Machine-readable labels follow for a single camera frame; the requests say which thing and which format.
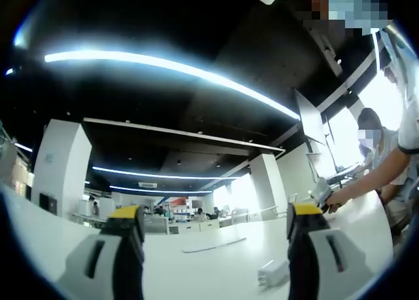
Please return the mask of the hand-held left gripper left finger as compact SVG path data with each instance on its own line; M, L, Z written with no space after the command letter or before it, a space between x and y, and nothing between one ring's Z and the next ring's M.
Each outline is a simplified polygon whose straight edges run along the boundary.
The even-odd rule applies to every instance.
M116 209L65 260L58 285L72 299L143 299L143 208Z

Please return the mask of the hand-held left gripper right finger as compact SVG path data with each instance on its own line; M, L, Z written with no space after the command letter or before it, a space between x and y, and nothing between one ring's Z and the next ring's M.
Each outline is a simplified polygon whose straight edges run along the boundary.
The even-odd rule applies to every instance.
M366 255L313 204L287 207L290 299L349 299L373 277Z

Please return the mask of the person's right hand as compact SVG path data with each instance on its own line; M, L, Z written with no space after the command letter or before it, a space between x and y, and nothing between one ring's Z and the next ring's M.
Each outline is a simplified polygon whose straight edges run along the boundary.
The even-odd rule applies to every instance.
M335 213L341 206L345 205L346 202L350 199L351 195L348 192L348 188L340 189L337 192L333 192L326 201L326 204L329 207L328 212L330 214Z

